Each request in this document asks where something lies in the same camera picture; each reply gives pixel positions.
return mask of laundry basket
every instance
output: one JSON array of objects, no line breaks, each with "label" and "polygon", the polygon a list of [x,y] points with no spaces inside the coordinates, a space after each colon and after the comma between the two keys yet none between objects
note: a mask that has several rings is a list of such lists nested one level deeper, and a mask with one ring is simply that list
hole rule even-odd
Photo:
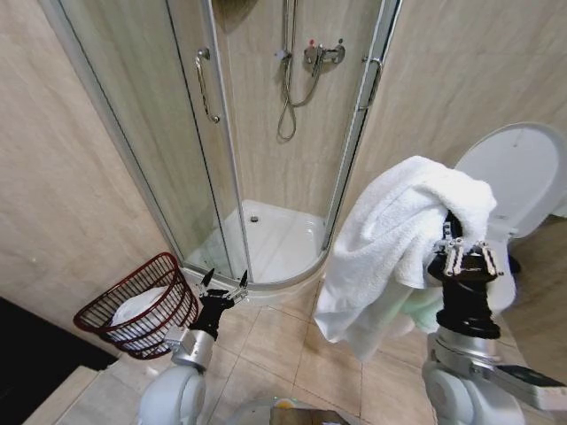
[{"label": "laundry basket", "polygon": [[[148,309],[129,321],[112,325],[122,303],[159,287],[167,289]],[[155,359],[169,352],[163,343],[169,328],[192,323],[197,316],[197,299],[175,257],[162,252],[84,306],[74,316],[74,324],[136,359]]]}]

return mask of shower faucet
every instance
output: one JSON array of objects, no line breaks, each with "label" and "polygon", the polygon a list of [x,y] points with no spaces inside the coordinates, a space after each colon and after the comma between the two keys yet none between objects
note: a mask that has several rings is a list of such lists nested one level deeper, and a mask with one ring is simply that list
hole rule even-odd
[{"label": "shower faucet", "polygon": [[309,46],[303,50],[303,59],[307,64],[313,65],[312,75],[315,76],[318,68],[325,62],[340,64],[345,58],[345,52],[342,38],[338,40],[334,49],[326,49],[322,44],[315,46],[315,41],[311,40]]}]

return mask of chrome handle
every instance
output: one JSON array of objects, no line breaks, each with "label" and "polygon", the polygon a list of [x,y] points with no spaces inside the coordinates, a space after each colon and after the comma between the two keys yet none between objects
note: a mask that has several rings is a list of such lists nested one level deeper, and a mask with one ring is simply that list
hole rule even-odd
[{"label": "chrome handle", "polygon": [[195,66],[197,67],[197,77],[198,77],[198,85],[201,88],[201,96],[203,97],[203,106],[205,107],[206,116],[210,121],[213,123],[217,123],[221,120],[218,115],[212,115],[209,111],[209,102],[206,99],[206,85],[205,85],[205,76],[203,75],[203,66],[201,64],[201,59],[204,58],[209,60],[211,58],[211,53],[207,47],[203,47],[202,49],[197,50],[197,56],[195,57]]},{"label": "chrome handle", "polygon": [[358,111],[366,111],[374,102],[374,98],[376,97],[376,92],[378,89],[378,83],[380,82],[380,78],[382,77],[382,61],[379,58],[371,58],[369,59],[370,63],[374,63],[377,65],[376,75],[374,77],[374,81],[372,82],[372,89],[370,89],[370,96],[369,102],[366,106],[361,106],[358,108]]}]

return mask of toilet lid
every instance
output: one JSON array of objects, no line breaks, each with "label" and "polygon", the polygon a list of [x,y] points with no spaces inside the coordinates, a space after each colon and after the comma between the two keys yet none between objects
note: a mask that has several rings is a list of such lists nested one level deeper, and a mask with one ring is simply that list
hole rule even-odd
[{"label": "toilet lid", "polygon": [[475,144],[455,169],[490,184],[498,202],[490,224],[515,229],[513,237],[522,237],[535,230],[565,194],[567,146],[550,127],[512,124]]}]

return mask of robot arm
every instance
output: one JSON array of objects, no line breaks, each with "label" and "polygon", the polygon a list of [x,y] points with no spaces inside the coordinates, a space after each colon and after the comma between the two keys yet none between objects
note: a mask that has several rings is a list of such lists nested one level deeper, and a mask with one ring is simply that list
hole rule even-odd
[{"label": "robot arm", "polygon": [[487,284],[499,267],[488,243],[466,252],[458,221],[449,214],[444,238],[427,271],[443,284],[439,330],[429,335],[423,365],[427,395],[439,424],[523,424],[517,399],[540,410],[567,410],[567,388],[528,367],[501,363],[500,328],[492,321]]},{"label": "robot arm", "polygon": [[222,313],[247,294],[247,273],[235,290],[208,290],[211,270],[199,284],[203,305],[197,321],[189,328],[173,326],[166,333],[176,366],[156,378],[142,395],[140,425],[193,425],[205,400],[205,371],[213,354]]}]

